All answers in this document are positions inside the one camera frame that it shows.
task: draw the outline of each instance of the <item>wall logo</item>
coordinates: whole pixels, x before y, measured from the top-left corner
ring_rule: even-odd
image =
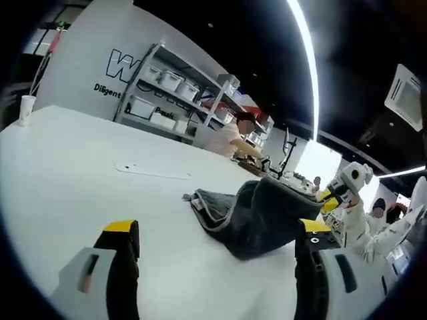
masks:
[[[124,55],[121,51],[113,49],[109,56],[106,75],[111,78],[119,76],[120,81],[128,83],[141,60],[133,61],[131,55]]]
[[[100,85],[99,83],[95,84],[95,87],[93,88],[93,90],[98,91],[98,92],[102,93],[103,95],[111,95],[111,96],[117,97],[119,99],[121,98],[120,92],[110,90],[106,86]]]

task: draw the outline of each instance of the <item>dark gray cloth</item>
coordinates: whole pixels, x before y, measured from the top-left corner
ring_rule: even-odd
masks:
[[[270,177],[244,183],[237,195],[198,189],[191,196],[201,226],[238,259],[293,241],[298,220],[315,219],[322,205]]]

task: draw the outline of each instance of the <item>white table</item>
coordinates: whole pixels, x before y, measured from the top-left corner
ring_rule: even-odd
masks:
[[[122,173],[116,161],[169,165],[191,180]],[[248,262],[199,225],[181,196],[235,193],[255,177],[230,160],[82,113],[46,107],[28,128],[0,133],[0,201],[6,228],[45,295],[58,272],[112,221],[140,228],[142,319],[293,319],[293,243]]]

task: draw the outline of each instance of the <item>white cup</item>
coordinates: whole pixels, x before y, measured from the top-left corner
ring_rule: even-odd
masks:
[[[31,112],[35,103],[35,97],[33,95],[23,95],[21,99],[21,108],[19,110],[18,124],[22,127],[27,127]]]

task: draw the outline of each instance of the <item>white shirt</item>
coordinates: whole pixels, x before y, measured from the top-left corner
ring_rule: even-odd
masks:
[[[236,125],[236,123],[229,123],[216,132],[205,149],[230,158],[233,157],[234,153],[238,150],[235,145],[230,144],[230,142],[236,139],[242,139],[240,137],[238,125]]]

